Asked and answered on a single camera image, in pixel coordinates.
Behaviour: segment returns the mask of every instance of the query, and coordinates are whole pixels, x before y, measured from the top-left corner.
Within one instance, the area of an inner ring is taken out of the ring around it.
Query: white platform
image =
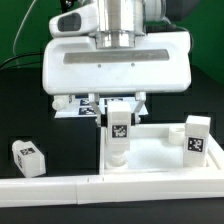
[[[207,166],[184,168],[182,147],[171,147],[167,141],[171,125],[132,127],[127,155],[130,169],[124,172],[104,169],[103,128],[100,175],[1,180],[0,206],[224,197],[224,152],[220,146],[210,136]]]

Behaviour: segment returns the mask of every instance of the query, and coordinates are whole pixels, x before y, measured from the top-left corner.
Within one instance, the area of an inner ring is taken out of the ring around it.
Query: small white cube
[[[209,117],[188,116],[185,124],[184,166],[206,166],[210,122]]]
[[[44,155],[31,142],[16,141],[12,145],[14,161],[25,177],[46,173]]]

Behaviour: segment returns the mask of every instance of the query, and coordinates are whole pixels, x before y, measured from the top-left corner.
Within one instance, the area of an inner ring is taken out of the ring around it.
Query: white rectangular block
[[[44,155],[31,142],[16,141],[12,146],[14,161],[25,177],[46,173]]]
[[[209,117],[188,116],[185,124],[184,166],[206,166],[210,121]]]
[[[126,151],[130,149],[131,107],[129,102],[109,101],[107,105],[108,149]]]

